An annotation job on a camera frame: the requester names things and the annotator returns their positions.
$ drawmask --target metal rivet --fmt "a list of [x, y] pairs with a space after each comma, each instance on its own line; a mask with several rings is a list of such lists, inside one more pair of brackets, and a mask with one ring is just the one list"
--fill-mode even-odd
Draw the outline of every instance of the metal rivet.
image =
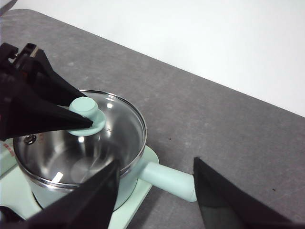
[[28, 135], [24, 138], [23, 142], [27, 145], [31, 145], [36, 141], [36, 135]]

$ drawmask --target mint green handle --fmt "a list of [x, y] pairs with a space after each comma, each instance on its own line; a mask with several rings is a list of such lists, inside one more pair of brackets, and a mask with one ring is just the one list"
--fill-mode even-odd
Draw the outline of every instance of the mint green handle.
[[145, 162], [139, 179], [189, 202], [197, 200], [194, 177], [190, 174], [154, 162]]
[[72, 101], [69, 110], [93, 121], [93, 125], [85, 129], [68, 130], [72, 135], [89, 136], [101, 131], [106, 124], [105, 114], [99, 110], [97, 103], [89, 97], [79, 97]]

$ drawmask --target pot handle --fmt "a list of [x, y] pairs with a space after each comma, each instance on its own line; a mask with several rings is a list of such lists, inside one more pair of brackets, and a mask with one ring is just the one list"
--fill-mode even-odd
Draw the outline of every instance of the pot handle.
[[189, 202], [197, 200], [193, 175], [154, 162], [145, 162], [139, 179]]

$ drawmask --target mint green stove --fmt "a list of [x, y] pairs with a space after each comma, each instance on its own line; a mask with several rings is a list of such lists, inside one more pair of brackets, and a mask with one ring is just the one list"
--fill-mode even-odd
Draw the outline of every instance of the mint green stove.
[[[41, 211], [41, 207], [37, 203], [24, 174], [16, 166], [12, 151], [9, 149], [12, 150], [11, 139], [1, 143], [1, 165], [6, 164], [7, 166], [3, 167], [3, 175], [0, 179], [0, 202], [1, 205], [11, 208], [22, 218], [28, 219]], [[145, 148], [143, 157], [146, 161], [159, 163], [158, 156], [149, 147]], [[151, 187], [150, 183], [138, 179], [129, 198], [113, 212], [108, 229], [127, 228]]]

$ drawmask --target pot rim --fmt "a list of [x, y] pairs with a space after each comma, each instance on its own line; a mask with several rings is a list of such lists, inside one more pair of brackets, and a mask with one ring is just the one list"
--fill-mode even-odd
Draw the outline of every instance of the pot rim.
[[[120, 97], [120, 96], [117, 96], [115, 94], [112, 94], [112, 93], [109, 93], [109, 92], [103, 92], [103, 91], [98, 91], [98, 90], [79, 90], [80, 92], [83, 92], [83, 93], [96, 93], [96, 94], [106, 94], [106, 95], [109, 95], [110, 97], [114, 97], [114, 98], [117, 98], [121, 101], [123, 101], [124, 103], [128, 104], [128, 106], [130, 106], [136, 113], [137, 115], [140, 117], [140, 121], [142, 122], [142, 125], [143, 125], [143, 133], [144, 133], [144, 138], [143, 138], [143, 144], [142, 144], [142, 147], [139, 151], [139, 153], [135, 156], [135, 158], [127, 165], [125, 166], [124, 168], [122, 168], [120, 170], [120, 178], [124, 177], [125, 175], [127, 175], [132, 169], [133, 167], [137, 164], [137, 162], [140, 160], [140, 158], [142, 157], [143, 153], [144, 153], [144, 149], [145, 149], [145, 146], [146, 146], [146, 140], [147, 140], [147, 126], [146, 126], [146, 122], [145, 122], [145, 119], [143, 117], [143, 115], [141, 114], [141, 112], [133, 105], [131, 104], [128, 100]], [[16, 153], [17, 150], [18, 150], [18, 147], [17, 147], [17, 144], [16, 144], [16, 138], [18, 137], [15, 137], [13, 139], [13, 146], [14, 146], [14, 150], [15, 150], [15, 157], [16, 157], [16, 161], [19, 165], [19, 167], [21, 168], [21, 170], [29, 176], [29, 178], [36, 184], [38, 184], [39, 186], [41, 187], [49, 187], [52, 186], [52, 187], [59, 187], [59, 188], [77, 188], [79, 187], [81, 184], [78, 183], [78, 184], [68, 184], [68, 183], [60, 183], [60, 182], [52, 182], [51, 180], [48, 180], [48, 179], [45, 179], [43, 177], [40, 177], [36, 174], [33, 174], [32, 172], [30, 172], [22, 163], [21, 161], [19, 160], [18, 158], [18, 154], [19, 153]]]

